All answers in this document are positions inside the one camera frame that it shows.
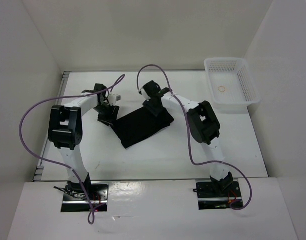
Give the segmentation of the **black skirt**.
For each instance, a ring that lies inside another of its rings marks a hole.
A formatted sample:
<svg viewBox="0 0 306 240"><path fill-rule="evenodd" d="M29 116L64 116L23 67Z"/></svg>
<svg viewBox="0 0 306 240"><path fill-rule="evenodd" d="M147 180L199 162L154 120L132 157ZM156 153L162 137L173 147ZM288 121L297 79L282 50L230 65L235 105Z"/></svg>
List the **black skirt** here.
<svg viewBox="0 0 306 240"><path fill-rule="evenodd" d="M166 109L154 116L147 108L141 107L116 120L111 128L127 149L169 127L173 121Z"/></svg>

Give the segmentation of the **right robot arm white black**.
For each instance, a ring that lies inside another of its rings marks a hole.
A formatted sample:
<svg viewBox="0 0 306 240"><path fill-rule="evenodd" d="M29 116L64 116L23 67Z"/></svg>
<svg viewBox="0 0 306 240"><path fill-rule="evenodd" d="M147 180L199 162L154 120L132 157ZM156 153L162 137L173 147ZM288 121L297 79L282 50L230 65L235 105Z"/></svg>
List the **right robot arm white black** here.
<svg viewBox="0 0 306 240"><path fill-rule="evenodd" d="M233 182L232 174L223 163L224 156L219 143L220 123L208 101L196 102L178 94L171 93L167 87L161 89L154 81L150 81L138 90L145 98L143 106L151 113L158 114L163 108L181 110L187 130L189 159L194 166L210 164L209 192L222 197L229 191ZM206 162L196 163L192 157L191 139L199 143L206 155Z"/></svg>

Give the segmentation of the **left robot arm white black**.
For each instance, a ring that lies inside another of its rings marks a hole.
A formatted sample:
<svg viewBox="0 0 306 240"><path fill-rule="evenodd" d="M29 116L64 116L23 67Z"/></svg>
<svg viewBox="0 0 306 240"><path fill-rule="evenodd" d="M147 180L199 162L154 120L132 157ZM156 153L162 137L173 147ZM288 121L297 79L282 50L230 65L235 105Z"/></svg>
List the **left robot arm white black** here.
<svg viewBox="0 0 306 240"><path fill-rule="evenodd" d="M103 84L94 90L85 90L82 95L64 105L54 105L50 112L48 139L59 150L64 164L68 166L66 190L75 193L81 200L92 195L92 185L80 151L83 137L82 117L90 110L98 113L98 119L106 126L117 119L120 95L112 94Z"/></svg>

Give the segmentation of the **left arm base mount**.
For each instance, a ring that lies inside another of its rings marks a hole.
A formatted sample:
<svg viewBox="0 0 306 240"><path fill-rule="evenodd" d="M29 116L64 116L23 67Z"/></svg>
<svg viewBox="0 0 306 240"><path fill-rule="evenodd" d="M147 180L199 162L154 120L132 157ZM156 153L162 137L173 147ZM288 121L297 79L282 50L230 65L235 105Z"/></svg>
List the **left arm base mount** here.
<svg viewBox="0 0 306 240"><path fill-rule="evenodd" d="M86 198L86 194L78 186L77 189L54 186L54 189L63 193L61 212L62 213L80 213L90 212L90 206ZM107 184L91 184L89 186L88 197L95 212L106 212L108 205L108 185Z"/></svg>

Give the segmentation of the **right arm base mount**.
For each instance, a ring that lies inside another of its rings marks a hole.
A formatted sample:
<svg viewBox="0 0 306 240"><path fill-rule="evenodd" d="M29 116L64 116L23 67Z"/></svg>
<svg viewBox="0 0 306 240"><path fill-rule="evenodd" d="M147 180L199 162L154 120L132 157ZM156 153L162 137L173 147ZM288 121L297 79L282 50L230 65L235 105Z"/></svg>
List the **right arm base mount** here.
<svg viewBox="0 0 306 240"><path fill-rule="evenodd" d="M233 181L223 192L216 193L210 180L196 181L193 192L197 195L199 210L219 210L243 207L239 184Z"/></svg>

